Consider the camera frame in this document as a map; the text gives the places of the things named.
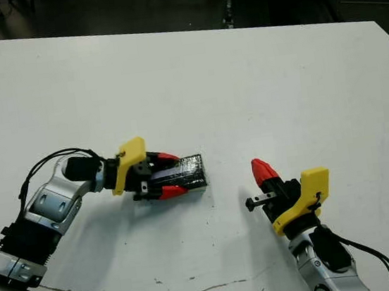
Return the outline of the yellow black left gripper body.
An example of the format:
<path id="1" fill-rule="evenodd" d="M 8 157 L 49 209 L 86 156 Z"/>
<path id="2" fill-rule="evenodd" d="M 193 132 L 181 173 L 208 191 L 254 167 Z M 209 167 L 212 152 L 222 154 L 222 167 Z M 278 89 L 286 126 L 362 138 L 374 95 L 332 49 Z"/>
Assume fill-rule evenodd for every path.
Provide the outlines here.
<path id="1" fill-rule="evenodd" d="M 148 154 L 141 137 L 132 138 L 121 145 L 113 159 L 109 159 L 112 194 L 122 195 L 133 192 L 133 199 L 157 200 L 161 197 L 161 188 L 149 184 L 152 169 L 148 163 Z"/>

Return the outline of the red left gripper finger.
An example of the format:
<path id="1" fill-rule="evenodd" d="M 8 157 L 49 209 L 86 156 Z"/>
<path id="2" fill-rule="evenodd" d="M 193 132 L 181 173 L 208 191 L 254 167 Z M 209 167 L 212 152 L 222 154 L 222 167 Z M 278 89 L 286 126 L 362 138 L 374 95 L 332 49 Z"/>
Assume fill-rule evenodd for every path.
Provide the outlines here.
<path id="1" fill-rule="evenodd" d="M 152 152 L 152 163 L 157 167 L 171 166 L 179 162 L 180 157 L 163 152 Z"/>
<path id="2" fill-rule="evenodd" d="M 182 194 L 186 194 L 187 192 L 189 192 L 189 190 L 182 186 L 177 186 L 177 185 L 162 186 L 161 195 L 159 196 L 159 199 L 164 200 L 164 199 L 175 198 L 175 197 L 179 197 Z"/>

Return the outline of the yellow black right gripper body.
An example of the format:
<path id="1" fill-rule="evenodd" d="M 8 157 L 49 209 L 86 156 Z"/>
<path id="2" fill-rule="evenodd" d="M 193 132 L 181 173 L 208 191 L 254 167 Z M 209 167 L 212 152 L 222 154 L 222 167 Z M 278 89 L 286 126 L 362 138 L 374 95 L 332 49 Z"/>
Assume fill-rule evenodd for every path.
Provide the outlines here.
<path id="1" fill-rule="evenodd" d="M 329 170 L 313 168 L 300 177 L 283 180 L 284 193 L 262 192 L 245 201 L 249 211 L 262 208 L 277 235 L 298 235 L 318 225 L 319 209 L 329 196 Z"/>

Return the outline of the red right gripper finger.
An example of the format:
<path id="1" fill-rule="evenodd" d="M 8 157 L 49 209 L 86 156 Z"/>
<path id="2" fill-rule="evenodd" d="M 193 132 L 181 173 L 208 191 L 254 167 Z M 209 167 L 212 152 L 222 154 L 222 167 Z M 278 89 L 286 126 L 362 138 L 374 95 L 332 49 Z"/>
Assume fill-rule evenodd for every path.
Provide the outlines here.
<path id="1" fill-rule="evenodd" d="M 273 169 L 261 159 L 253 159 L 251 162 L 252 174 L 259 189 L 264 194 L 274 192 Z"/>
<path id="2" fill-rule="evenodd" d="M 257 185 L 264 194 L 274 192 L 284 193 L 284 183 L 279 174 L 265 161 L 255 159 Z"/>

